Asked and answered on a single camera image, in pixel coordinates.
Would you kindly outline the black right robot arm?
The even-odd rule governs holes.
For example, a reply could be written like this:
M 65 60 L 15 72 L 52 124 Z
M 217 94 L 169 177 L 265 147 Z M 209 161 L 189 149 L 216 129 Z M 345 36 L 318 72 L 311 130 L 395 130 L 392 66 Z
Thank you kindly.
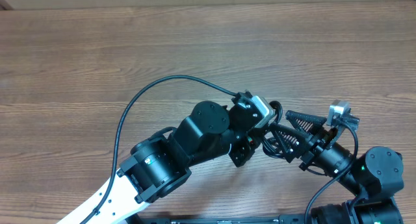
M 320 168 L 330 180 L 306 206 L 304 223 L 402 223 L 394 195 L 403 189 L 402 155 L 388 147 L 372 147 L 359 156 L 359 119 L 350 111 L 319 117 L 287 111 L 286 127 L 271 123 L 268 140 L 276 158 L 301 160 L 303 171 Z M 340 205 L 314 207 L 329 186 L 338 182 L 354 195 Z

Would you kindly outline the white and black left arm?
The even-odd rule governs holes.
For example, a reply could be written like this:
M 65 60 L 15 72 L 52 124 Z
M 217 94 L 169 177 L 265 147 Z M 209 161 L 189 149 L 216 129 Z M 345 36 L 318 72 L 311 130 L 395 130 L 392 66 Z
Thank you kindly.
M 229 155 L 240 167 L 254 153 L 275 111 L 257 96 L 231 110 L 198 103 L 178 127 L 160 130 L 131 150 L 105 184 L 61 223 L 128 223 L 135 214 L 184 184 L 190 167 Z

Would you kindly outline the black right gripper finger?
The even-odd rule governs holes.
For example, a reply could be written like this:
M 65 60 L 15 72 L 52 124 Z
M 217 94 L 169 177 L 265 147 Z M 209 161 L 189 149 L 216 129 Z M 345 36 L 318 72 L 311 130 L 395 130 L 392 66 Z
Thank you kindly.
M 292 162 L 295 158 L 300 158 L 309 150 L 308 140 L 311 139 L 310 134 L 276 123 L 270 124 L 269 130 L 275 137 L 278 149 L 281 150 L 286 161 Z
M 318 133 L 327 119 L 325 117 L 314 116 L 288 110 L 285 118 L 298 131 L 305 133 Z

